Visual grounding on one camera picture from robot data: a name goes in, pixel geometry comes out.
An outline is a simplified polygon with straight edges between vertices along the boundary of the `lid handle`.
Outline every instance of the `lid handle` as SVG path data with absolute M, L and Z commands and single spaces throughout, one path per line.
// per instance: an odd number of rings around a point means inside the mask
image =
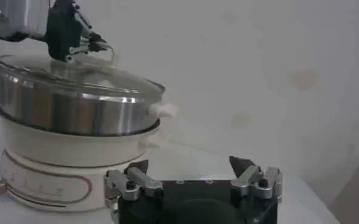
M 171 103 L 154 103 L 148 108 L 148 114 L 158 118 L 175 117 L 178 107 Z

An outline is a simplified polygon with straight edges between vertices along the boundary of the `white table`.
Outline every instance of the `white table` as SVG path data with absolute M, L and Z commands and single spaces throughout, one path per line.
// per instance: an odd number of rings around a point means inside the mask
M 0 128 L 0 157 L 3 148 Z M 153 150 L 148 154 L 150 158 L 149 172 L 160 178 L 184 175 L 218 177 L 233 174 L 228 157 L 200 152 L 173 143 L 168 144 L 164 149 Z M 283 186 L 279 223 L 339 224 L 302 180 L 285 176 Z M 27 208 L 13 201 L 8 195 L 0 196 L 0 224 L 108 224 L 111 222 L 110 214 L 106 209 L 77 214 L 58 214 Z

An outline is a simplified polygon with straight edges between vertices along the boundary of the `white wall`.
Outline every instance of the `white wall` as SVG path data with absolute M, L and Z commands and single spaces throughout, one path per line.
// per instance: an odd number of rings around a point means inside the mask
M 122 69 L 169 87 L 177 139 L 298 174 L 328 204 L 358 167 L 359 0 L 79 2 Z

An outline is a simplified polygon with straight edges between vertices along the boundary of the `stain on wall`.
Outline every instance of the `stain on wall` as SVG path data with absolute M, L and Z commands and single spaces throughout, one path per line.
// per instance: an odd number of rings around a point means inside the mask
M 314 69 L 297 71 L 291 76 L 295 86 L 299 90 L 308 90 L 316 85 L 319 74 Z
M 224 24 L 234 24 L 237 22 L 238 18 L 236 14 L 232 10 L 223 11 L 219 16 L 218 19 L 223 22 Z
M 240 112 L 234 114 L 230 120 L 230 126 L 233 129 L 244 129 L 251 123 L 251 114 Z

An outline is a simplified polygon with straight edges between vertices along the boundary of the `cream appliance body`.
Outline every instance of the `cream appliance body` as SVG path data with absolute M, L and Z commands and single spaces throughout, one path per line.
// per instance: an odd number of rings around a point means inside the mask
M 0 193 L 52 211 L 103 207 L 105 173 L 164 142 L 161 118 L 176 113 L 164 92 L 101 65 L 0 57 Z

